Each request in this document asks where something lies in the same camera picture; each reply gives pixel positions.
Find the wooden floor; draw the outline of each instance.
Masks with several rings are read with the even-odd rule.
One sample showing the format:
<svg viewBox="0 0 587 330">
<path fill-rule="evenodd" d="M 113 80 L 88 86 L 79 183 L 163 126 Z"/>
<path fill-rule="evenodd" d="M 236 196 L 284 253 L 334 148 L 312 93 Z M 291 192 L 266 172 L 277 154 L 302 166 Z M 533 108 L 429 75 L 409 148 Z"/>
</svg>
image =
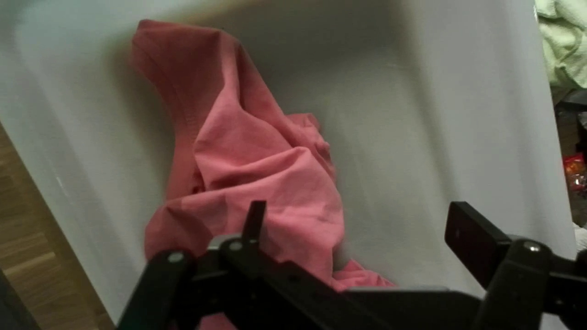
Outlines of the wooden floor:
<svg viewBox="0 0 587 330">
<path fill-rule="evenodd" d="M 0 269 L 42 330 L 113 328 L 2 128 Z"/>
</svg>

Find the green cloth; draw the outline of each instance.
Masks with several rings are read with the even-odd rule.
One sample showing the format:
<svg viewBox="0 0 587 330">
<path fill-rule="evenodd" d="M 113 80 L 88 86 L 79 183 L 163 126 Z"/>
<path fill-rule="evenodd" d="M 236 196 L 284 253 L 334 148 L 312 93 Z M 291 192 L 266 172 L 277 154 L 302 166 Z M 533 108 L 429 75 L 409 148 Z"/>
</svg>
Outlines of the green cloth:
<svg viewBox="0 0 587 330">
<path fill-rule="evenodd" d="M 535 0 L 554 99 L 587 88 L 587 0 Z"/>
</svg>

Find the white plastic bin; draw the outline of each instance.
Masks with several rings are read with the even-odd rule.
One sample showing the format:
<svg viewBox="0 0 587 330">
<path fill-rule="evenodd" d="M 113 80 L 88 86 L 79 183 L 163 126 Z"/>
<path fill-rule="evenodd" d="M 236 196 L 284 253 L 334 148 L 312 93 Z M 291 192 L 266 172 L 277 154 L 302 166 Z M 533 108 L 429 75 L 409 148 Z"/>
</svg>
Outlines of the white plastic bin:
<svg viewBox="0 0 587 330">
<path fill-rule="evenodd" d="M 394 282 L 480 291 L 442 242 L 451 199 L 574 254 L 530 0 L 0 0 L 0 119 L 113 319 L 172 150 L 126 64 L 146 16 L 225 27 L 319 117 L 346 247 Z"/>
</svg>

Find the towel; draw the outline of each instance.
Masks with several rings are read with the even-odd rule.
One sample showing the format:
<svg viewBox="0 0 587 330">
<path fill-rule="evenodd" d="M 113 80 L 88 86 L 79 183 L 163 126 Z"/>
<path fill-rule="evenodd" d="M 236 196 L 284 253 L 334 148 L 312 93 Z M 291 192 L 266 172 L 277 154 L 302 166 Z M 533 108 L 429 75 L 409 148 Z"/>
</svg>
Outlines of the towel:
<svg viewBox="0 0 587 330">
<path fill-rule="evenodd" d="M 587 1 L 535 0 L 554 99 L 587 88 Z"/>
<path fill-rule="evenodd" d="M 198 256 L 212 236 L 242 231 L 251 199 L 266 199 L 260 249 L 275 260 L 293 260 L 335 289 L 389 286 L 354 260 L 334 269 L 345 221 L 328 143 L 310 113 L 282 113 L 233 36 L 143 20 L 130 62 L 174 126 L 165 203 L 146 225 L 146 256 L 178 247 Z"/>
</svg>

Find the screw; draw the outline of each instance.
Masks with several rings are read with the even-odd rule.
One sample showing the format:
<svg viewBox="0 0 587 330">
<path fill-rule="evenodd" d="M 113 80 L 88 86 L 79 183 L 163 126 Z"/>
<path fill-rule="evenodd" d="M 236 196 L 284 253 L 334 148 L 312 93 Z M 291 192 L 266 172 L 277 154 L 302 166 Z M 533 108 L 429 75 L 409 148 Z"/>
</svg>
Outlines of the screw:
<svg viewBox="0 0 587 330">
<path fill-rule="evenodd" d="M 526 240 L 524 247 L 530 249 L 532 253 L 539 253 L 541 247 L 535 242 Z"/>
<path fill-rule="evenodd" d="M 170 254 L 167 256 L 167 260 L 168 260 L 170 264 L 176 264 L 176 262 L 183 260 L 183 253 L 174 251 L 174 253 L 170 253 Z"/>
<path fill-rule="evenodd" d="M 231 251 L 240 251 L 242 249 L 242 242 L 234 240 L 227 245 Z"/>
</svg>

